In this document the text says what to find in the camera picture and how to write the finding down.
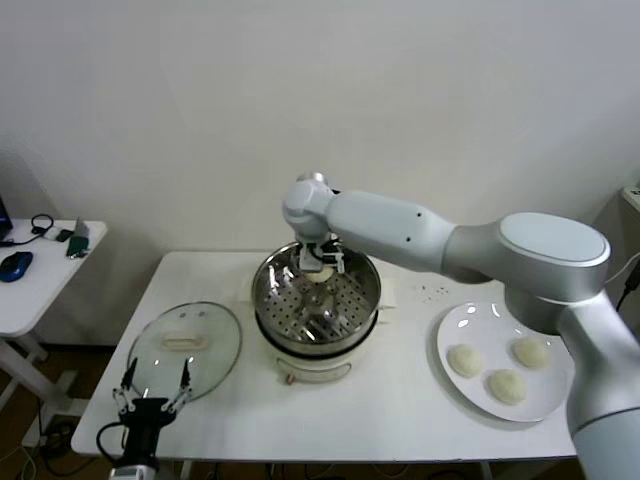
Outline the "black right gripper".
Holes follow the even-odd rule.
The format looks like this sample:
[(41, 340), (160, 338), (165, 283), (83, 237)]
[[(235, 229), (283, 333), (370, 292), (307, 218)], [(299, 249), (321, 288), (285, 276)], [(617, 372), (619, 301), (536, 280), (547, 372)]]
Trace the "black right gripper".
[(325, 265), (333, 267), (337, 273), (345, 272), (344, 252), (338, 241), (324, 243), (321, 252), (321, 259)]

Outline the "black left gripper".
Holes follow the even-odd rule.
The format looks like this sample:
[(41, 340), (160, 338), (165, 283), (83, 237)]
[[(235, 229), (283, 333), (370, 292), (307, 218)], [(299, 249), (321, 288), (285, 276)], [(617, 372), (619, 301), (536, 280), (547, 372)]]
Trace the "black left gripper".
[(120, 415), (120, 421), (128, 430), (119, 465), (158, 464), (156, 449), (160, 431), (168, 424), (168, 412), (179, 413), (192, 398), (190, 360), (184, 360), (178, 391), (169, 399), (135, 399), (132, 385), (138, 359), (134, 358), (127, 367), (120, 385), (112, 391), (117, 412), (124, 413)]

